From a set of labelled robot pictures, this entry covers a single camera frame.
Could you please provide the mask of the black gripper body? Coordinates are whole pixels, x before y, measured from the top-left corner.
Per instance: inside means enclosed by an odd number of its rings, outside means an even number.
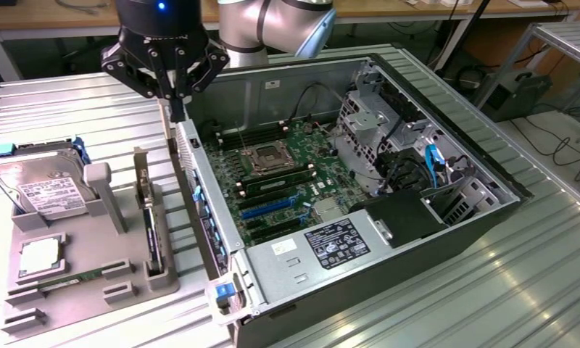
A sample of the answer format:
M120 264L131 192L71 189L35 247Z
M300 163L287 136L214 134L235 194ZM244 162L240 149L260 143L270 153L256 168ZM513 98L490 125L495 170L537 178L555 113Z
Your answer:
M200 1L116 1L115 4L120 21L116 67L152 70L150 51L155 50L167 71L210 68L210 37Z

